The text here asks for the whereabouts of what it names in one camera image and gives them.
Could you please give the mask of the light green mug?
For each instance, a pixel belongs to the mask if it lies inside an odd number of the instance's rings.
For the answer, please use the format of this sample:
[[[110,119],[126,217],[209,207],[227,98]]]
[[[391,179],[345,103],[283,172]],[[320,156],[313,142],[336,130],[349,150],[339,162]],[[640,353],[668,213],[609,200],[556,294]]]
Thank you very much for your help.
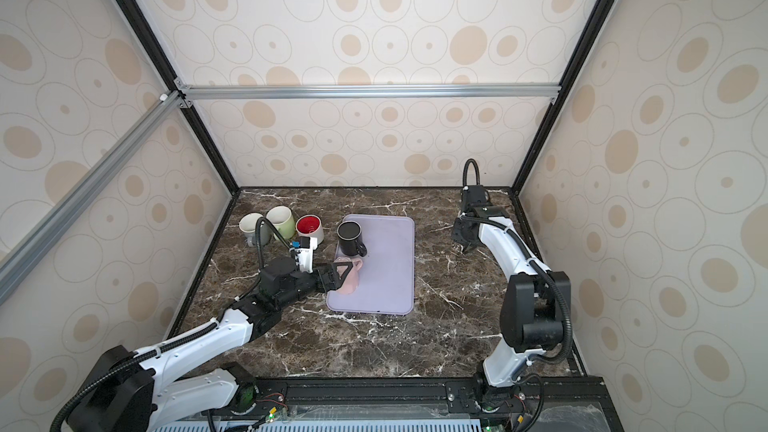
[[[292,240],[296,233],[295,218],[289,207],[283,205],[273,207],[267,212],[266,218],[274,225],[282,238],[287,241]]]

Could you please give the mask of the pink faceted mug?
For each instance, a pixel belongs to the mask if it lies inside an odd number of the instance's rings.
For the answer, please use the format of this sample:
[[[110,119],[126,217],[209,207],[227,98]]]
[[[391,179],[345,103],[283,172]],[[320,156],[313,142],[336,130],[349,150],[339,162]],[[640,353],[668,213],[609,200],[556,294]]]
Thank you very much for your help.
[[[363,260],[361,257],[340,257],[336,261],[341,260],[352,260],[355,263],[354,270],[350,273],[345,282],[339,282],[342,287],[337,290],[339,294],[349,295],[352,294],[359,286],[359,273],[363,266]]]

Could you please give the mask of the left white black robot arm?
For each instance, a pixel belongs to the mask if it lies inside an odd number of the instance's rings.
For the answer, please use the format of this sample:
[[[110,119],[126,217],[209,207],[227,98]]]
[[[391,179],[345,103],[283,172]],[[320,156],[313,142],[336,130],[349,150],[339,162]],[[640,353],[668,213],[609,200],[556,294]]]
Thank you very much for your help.
[[[218,316],[174,338],[129,351],[103,353],[83,385],[55,415],[51,430],[151,431],[232,402],[240,389],[234,373],[188,372],[265,335],[286,307],[316,293],[341,289],[360,260],[314,263],[313,239],[284,241],[288,253],[261,261],[255,283]]]

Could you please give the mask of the white mug red inside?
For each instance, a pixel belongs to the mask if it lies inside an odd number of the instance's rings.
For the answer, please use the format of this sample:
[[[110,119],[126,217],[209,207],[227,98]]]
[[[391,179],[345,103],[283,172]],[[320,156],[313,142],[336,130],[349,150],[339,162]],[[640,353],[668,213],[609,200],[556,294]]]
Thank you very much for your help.
[[[321,244],[324,241],[324,230],[321,219],[316,215],[304,215],[295,224],[297,241],[315,241]]]

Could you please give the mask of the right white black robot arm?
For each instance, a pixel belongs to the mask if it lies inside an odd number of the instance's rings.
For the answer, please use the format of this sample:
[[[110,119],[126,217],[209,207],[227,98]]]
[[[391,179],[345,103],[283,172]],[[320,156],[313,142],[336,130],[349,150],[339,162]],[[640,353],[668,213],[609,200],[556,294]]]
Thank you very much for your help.
[[[491,202],[473,158],[463,166],[452,239],[464,252],[486,247],[507,280],[499,318],[501,339],[480,367],[481,387],[511,387],[535,363],[557,365],[568,359],[574,338],[570,279],[539,259],[506,211]]]

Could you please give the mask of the grey mug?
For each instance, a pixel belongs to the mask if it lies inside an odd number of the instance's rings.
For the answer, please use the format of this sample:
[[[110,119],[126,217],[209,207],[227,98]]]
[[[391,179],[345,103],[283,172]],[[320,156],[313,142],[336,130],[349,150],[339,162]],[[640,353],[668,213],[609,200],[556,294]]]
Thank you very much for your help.
[[[257,244],[266,246],[272,237],[272,232],[265,221],[257,228],[257,223],[263,218],[263,215],[257,212],[249,213],[243,216],[238,224],[239,230],[245,238],[247,247],[255,247]]]

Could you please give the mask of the lavender plastic tray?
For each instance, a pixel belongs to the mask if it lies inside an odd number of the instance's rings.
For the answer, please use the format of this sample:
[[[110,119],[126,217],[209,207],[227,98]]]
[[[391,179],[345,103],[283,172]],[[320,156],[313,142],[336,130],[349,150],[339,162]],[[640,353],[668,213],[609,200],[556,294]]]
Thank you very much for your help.
[[[332,291],[329,309],[337,312],[407,315],[414,306],[415,225],[409,217],[348,214],[358,222],[367,247],[359,286],[349,295]]]

